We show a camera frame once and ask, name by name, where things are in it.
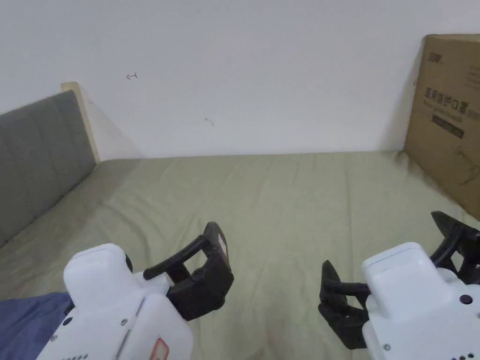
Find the wrinkled sheet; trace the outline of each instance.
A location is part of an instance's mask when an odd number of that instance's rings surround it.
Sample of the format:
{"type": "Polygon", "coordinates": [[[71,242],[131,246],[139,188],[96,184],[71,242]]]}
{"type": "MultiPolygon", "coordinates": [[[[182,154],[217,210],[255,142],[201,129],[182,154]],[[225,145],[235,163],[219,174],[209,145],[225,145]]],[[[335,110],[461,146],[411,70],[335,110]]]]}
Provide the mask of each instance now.
{"type": "Polygon", "coordinates": [[[361,262],[382,250],[432,252],[433,210],[478,226],[403,153],[106,161],[0,249],[0,299],[64,291],[71,256],[105,242],[141,271],[213,220],[235,281],[220,310],[189,323],[193,359],[367,359],[318,313],[322,262],[362,281],[361,262]]]}
{"type": "Polygon", "coordinates": [[[70,302],[67,293],[0,301],[0,360],[35,360],[70,302]]]}

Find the blue blanket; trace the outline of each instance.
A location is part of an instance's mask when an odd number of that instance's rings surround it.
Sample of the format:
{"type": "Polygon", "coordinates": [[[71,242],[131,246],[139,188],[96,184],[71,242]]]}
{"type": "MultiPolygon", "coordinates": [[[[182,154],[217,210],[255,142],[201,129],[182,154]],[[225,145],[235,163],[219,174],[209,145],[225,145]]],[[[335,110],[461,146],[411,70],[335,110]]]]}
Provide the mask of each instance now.
{"type": "Polygon", "coordinates": [[[0,301],[0,360],[35,360],[70,301],[67,293],[0,301]]]}

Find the red label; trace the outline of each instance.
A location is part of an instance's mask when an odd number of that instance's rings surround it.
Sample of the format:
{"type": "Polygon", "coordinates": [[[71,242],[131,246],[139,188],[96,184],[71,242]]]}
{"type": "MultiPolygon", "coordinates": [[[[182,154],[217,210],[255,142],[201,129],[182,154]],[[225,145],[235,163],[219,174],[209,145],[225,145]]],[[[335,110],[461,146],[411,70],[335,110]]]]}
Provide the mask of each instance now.
{"type": "Polygon", "coordinates": [[[156,341],[150,360],[167,360],[169,348],[162,339],[156,341]]]}

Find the gray upholstered headboard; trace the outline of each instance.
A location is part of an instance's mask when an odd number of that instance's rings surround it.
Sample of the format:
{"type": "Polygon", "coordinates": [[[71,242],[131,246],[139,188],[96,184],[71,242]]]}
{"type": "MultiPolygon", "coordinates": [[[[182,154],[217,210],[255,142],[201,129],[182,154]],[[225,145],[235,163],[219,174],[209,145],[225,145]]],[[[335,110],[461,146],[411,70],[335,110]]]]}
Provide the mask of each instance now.
{"type": "Polygon", "coordinates": [[[0,246],[95,165],[73,90],[0,115],[0,246]]]}

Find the sticker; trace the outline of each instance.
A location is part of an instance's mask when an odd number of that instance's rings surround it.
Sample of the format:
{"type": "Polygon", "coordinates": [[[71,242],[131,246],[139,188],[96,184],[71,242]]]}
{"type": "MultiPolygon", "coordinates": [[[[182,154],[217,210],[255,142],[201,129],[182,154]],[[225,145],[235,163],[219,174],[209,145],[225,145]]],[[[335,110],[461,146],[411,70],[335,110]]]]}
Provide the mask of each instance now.
{"type": "Polygon", "coordinates": [[[168,357],[168,346],[165,344],[165,342],[159,338],[156,341],[155,347],[153,348],[152,356],[150,357],[150,360],[167,360],[168,357]]]}
{"type": "Polygon", "coordinates": [[[432,121],[443,128],[444,130],[447,130],[449,133],[452,133],[458,138],[463,138],[463,134],[465,133],[461,128],[456,127],[454,124],[448,122],[447,120],[444,120],[436,115],[432,116],[432,121]]]}
{"type": "Polygon", "coordinates": [[[220,246],[222,247],[223,253],[225,254],[226,257],[228,257],[227,245],[225,244],[225,240],[223,240],[223,238],[220,234],[218,235],[218,242],[220,243],[220,246]]]}

